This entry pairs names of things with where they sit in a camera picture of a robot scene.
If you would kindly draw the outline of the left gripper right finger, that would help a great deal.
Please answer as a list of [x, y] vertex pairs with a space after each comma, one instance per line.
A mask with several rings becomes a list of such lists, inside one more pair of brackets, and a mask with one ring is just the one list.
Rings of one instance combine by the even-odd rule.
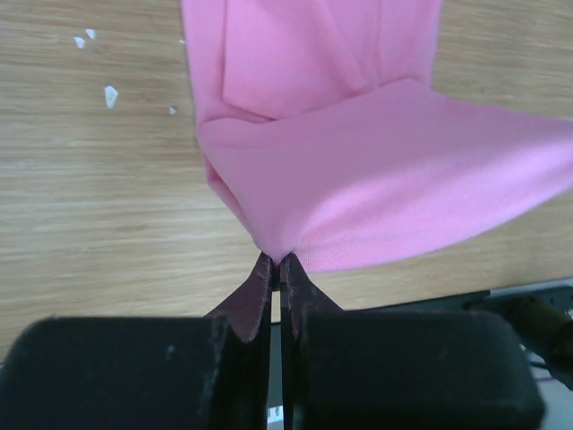
[[340, 308], [279, 265], [287, 429], [536, 429], [545, 405], [498, 315]]

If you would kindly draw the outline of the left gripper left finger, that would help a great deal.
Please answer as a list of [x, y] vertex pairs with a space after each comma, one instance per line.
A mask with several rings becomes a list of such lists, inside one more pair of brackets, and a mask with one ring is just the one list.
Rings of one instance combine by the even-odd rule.
[[263, 429], [273, 263], [202, 317], [49, 317], [1, 368], [4, 429]]

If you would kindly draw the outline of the pink t shirt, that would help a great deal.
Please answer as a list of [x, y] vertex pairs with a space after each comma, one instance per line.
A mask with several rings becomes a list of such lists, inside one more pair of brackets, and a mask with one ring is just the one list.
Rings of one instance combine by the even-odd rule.
[[572, 124], [431, 87], [438, 1], [184, 1], [212, 189], [275, 262], [425, 254], [572, 186]]

